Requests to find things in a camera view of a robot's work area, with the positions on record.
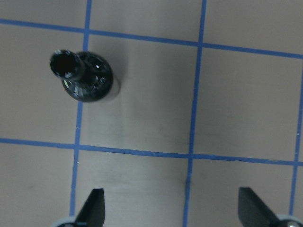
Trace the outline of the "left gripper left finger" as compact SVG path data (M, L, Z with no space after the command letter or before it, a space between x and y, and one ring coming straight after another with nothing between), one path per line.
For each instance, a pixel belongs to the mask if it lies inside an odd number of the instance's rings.
M93 189L71 226L103 227L105 215L104 189Z

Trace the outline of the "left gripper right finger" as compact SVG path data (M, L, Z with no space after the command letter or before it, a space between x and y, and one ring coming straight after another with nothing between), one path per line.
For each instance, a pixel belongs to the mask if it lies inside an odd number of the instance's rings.
M280 219L249 187L238 191L238 218L243 227L276 227Z

